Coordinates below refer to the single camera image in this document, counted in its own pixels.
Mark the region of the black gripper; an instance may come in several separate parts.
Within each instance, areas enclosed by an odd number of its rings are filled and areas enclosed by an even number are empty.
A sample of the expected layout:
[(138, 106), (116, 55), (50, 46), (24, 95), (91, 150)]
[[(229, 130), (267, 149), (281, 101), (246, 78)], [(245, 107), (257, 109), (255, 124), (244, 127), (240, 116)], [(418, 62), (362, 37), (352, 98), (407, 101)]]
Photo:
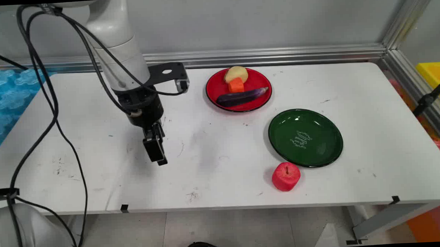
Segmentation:
[(124, 109), (140, 114), (128, 116), (128, 120), (132, 125), (144, 129), (143, 145), (151, 162), (157, 162), (159, 166), (166, 165), (168, 161), (163, 146), (165, 134), (159, 121), (164, 114), (160, 96), (144, 87), (117, 91), (116, 96)]

